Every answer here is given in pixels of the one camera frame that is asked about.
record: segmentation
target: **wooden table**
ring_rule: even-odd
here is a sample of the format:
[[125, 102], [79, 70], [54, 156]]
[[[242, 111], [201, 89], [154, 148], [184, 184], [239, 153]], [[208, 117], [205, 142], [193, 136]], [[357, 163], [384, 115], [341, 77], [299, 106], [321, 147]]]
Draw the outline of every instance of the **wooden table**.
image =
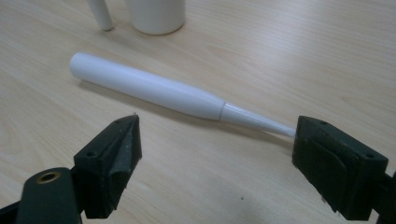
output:
[[[291, 164], [292, 139], [152, 105], [69, 72], [79, 51], [177, 79], [295, 127], [324, 119], [396, 170], [396, 4], [187, 0], [143, 35], [121, 0], [101, 31], [85, 1], [0, 1], [0, 206], [136, 112], [143, 159], [109, 219], [84, 223], [349, 223]], [[373, 212], [370, 223], [375, 223]]]

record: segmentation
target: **light wood tabletop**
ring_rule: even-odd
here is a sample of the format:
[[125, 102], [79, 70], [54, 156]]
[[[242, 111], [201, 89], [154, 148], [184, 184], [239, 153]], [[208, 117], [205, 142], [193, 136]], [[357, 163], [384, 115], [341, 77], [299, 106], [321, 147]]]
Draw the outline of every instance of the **light wood tabletop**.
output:
[[82, 214], [84, 223], [350, 223], [292, 165], [293, 139], [81, 81], [69, 71], [80, 51], [293, 128], [300, 115], [326, 120], [396, 170], [394, 0], [187, 0], [170, 35], [139, 33], [124, 1], [107, 4], [110, 32], [86, 1], [0, 1], [0, 207], [20, 199], [30, 176], [73, 167], [110, 122], [135, 112], [143, 158], [109, 219]]

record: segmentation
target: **white mug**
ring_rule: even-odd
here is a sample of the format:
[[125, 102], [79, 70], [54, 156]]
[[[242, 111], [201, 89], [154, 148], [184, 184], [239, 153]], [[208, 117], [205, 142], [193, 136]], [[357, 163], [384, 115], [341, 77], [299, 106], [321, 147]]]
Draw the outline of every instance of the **white mug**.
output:
[[[125, 0], [132, 25], [148, 35], [165, 35], [180, 28], [185, 20], [185, 0]], [[105, 31], [113, 28], [105, 0], [88, 0], [93, 16]]]

